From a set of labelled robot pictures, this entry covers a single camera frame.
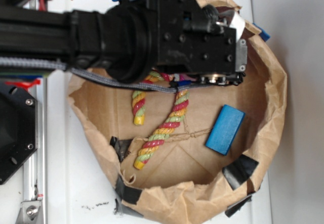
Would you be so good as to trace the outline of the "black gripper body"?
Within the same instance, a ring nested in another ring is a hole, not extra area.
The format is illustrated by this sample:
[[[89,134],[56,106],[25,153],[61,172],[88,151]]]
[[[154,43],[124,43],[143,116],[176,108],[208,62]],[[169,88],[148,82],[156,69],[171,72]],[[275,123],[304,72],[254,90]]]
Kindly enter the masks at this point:
[[[121,7],[134,24],[134,60],[127,81],[141,80],[156,69],[203,83],[242,83],[247,45],[233,23],[235,11],[220,12],[196,0],[121,0]]]

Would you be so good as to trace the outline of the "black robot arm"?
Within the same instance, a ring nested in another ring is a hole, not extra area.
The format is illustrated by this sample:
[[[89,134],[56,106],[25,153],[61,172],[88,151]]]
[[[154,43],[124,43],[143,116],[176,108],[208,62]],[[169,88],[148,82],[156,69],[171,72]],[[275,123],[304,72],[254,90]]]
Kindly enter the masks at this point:
[[[25,9],[27,1],[1,0],[3,77],[93,67],[120,86],[151,70],[217,85],[238,85],[245,76],[247,45],[232,26],[234,10],[197,0],[119,0],[104,14],[59,14]]]

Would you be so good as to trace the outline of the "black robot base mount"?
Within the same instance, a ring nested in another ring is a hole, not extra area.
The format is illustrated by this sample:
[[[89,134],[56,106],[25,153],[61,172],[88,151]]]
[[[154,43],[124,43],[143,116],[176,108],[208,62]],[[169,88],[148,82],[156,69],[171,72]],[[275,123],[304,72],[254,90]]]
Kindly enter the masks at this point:
[[[1,185],[36,151],[35,98],[22,88],[1,83]]]

